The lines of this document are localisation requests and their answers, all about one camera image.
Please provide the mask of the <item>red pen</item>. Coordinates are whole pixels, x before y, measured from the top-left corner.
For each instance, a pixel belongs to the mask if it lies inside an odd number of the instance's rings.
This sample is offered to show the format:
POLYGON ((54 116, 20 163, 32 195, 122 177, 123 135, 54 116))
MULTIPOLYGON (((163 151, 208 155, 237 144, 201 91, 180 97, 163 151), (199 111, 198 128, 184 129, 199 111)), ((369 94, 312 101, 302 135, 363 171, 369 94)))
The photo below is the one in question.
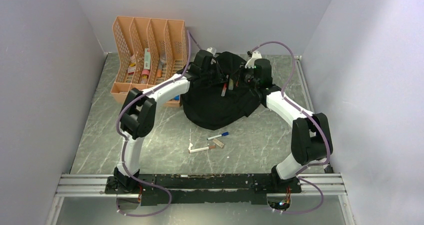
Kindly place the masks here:
POLYGON ((222 91, 220 95, 221 97, 224 97, 226 95, 227 88, 228 88, 228 83, 225 83, 222 87, 222 91))

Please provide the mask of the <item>yellow highlighter pen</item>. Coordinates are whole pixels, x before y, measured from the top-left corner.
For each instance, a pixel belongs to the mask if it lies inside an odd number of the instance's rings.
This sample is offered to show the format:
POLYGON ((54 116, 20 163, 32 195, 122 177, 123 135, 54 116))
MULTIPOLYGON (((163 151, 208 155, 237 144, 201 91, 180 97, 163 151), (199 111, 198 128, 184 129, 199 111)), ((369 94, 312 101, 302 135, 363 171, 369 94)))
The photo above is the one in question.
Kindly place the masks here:
POLYGON ((228 80, 228 89, 230 91, 234 89, 234 81, 231 78, 228 80))

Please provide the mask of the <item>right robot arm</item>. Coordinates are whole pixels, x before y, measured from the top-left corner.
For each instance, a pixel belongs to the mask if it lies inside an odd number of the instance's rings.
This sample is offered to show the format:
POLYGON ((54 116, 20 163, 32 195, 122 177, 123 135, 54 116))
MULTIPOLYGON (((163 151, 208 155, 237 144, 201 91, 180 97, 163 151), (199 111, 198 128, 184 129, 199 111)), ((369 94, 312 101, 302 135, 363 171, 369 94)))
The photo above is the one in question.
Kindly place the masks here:
POLYGON ((264 107, 291 127, 290 154, 271 170, 279 180, 289 180, 308 167, 329 162, 333 146, 327 116, 301 107, 275 85, 269 60, 249 59, 241 65, 239 78, 258 94, 264 107))

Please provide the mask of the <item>black student backpack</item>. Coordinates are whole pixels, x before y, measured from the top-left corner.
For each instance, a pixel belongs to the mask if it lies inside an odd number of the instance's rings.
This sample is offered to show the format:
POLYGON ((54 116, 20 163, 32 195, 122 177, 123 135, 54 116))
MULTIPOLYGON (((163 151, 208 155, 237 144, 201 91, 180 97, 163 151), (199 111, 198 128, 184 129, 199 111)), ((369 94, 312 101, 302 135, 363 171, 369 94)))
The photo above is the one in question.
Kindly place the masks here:
POLYGON ((241 65, 247 61, 228 51, 218 54, 216 59, 218 69, 225 76, 223 81, 180 96, 186 117, 208 130, 217 130, 248 117, 261 104, 259 95, 239 77, 241 65), (226 94, 222 97, 223 85, 229 84, 229 79, 234 82, 233 90, 229 90, 227 85, 226 94))

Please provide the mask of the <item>blue white marker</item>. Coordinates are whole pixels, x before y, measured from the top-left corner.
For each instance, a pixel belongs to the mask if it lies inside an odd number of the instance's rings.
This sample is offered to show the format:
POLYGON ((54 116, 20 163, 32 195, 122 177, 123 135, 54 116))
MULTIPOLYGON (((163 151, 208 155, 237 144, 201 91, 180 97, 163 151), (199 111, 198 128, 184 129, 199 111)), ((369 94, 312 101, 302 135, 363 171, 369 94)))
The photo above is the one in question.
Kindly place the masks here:
POLYGON ((220 138, 220 137, 228 136, 229 134, 230 134, 229 132, 223 132, 223 133, 221 133, 221 134, 218 134, 218 135, 215 135, 215 136, 208 137, 206 140, 207 140, 207 141, 212 141, 212 140, 214 140, 214 139, 218 139, 218 138, 220 138))

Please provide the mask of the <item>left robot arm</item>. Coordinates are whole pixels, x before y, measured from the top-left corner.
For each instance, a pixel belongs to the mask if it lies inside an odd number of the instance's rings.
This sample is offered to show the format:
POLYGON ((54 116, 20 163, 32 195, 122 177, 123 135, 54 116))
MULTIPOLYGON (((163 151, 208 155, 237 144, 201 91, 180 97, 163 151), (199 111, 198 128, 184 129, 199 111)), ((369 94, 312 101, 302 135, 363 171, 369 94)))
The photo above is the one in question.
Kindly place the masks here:
POLYGON ((183 70, 166 81, 128 92, 116 122, 116 130, 122 137, 122 150, 113 172, 113 177, 125 191, 132 191, 141 183, 138 178, 141 149, 144 138, 153 129, 157 107, 177 95, 193 93, 224 80, 224 73, 218 69, 216 53, 213 47, 201 49, 193 62, 187 63, 183 70))

